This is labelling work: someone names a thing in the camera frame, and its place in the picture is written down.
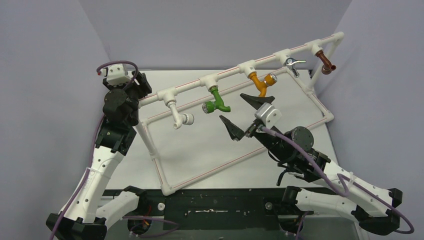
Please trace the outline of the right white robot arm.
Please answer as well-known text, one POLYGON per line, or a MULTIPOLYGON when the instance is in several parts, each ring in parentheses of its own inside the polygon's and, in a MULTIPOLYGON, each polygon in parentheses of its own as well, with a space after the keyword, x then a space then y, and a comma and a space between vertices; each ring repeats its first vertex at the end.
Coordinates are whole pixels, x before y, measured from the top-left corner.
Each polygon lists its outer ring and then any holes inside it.
POLYGON ((337 215, 380 236, 400 231, 401 214, 397 208, 402 203, 401 190, 377 187, 343 169, 314 148, 314 136, 304 126, 281 132, 276 127, 281 112, 273 106, 273 96, 242 94, 241 97, 255 108, 254 120, 247 129, 241 129, 221 115, 230 138, 233 141, 254 138, 266 148, 268 155, 283 168, 277 186, 286 174, 292 174, 299 180, 331 190, 328 194, 287 186, 280 201, 286 213, 298 215, 299 223, 306 213, 337 215))

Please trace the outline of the green plastic faucet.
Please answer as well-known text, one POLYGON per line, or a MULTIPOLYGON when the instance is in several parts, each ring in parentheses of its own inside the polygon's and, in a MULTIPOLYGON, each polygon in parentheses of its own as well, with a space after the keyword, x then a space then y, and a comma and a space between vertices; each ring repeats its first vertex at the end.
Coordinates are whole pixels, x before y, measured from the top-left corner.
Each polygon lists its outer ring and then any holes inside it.
POLYGON ((209 92, 213 95, 214 101, 206 101, 202 104, 202 110, 205 114, 213 113, 215 110, 229 113, 231 111, 230 106, 226 106, 217 86, 213 86, 209 89, 209 92))

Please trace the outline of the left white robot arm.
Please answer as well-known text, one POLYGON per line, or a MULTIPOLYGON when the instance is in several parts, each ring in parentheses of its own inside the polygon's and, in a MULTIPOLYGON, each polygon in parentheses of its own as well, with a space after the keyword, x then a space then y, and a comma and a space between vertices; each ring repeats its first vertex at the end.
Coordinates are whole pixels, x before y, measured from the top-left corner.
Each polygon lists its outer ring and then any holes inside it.
POLYGON ((104 78, 108 88, 103 116, 95 130, 89 166, 71 198, 59 213, 46 220, 50 238, 59 240, 103 240, 108 229, 126 214, 141 215, 148 200, 143 189, 128 186, 109 203, 100 200, 117 166, 122 162, 136 136, 139 101, 152 93, 146 75, 132 72, 132 78, 113 82, 104 78))

